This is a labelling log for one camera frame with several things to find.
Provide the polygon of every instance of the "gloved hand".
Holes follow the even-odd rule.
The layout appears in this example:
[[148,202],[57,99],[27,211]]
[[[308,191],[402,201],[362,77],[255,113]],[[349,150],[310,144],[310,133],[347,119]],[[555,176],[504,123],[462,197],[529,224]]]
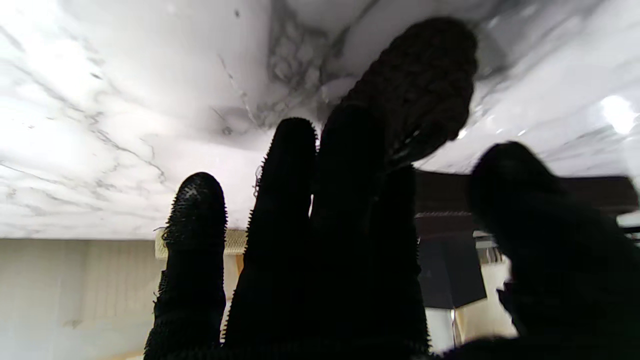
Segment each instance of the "gloved hand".
[[317,154],[308,121],[278,126],[222,348],[222,189],[204,173],[185,180],[166,230],[169,260],[145,359],[203,348],[209,358],[256,348],[425,353],[415,174],[388,174],[384,146],[383,124],[358,106],[334,112]]

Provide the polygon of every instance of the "marble countertop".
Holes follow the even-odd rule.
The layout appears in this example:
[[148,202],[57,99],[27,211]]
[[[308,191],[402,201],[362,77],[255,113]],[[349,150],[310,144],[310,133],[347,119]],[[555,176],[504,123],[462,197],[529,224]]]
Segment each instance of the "marble countertop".
[[635,0],[4,0],[0,237],[152,239],[196,171],[246,226],[278,121],[321,124],[438,15],[477,31],[481,70],[467,127],[418,167],[518,140],[563,176],[640,179]]

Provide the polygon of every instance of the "white wall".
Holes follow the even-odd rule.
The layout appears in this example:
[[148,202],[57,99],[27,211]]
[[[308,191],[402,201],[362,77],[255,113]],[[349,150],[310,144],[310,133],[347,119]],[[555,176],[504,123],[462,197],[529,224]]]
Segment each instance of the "white wall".
[[151,241],[0,240],[0,359],[141,352],[163,267]]

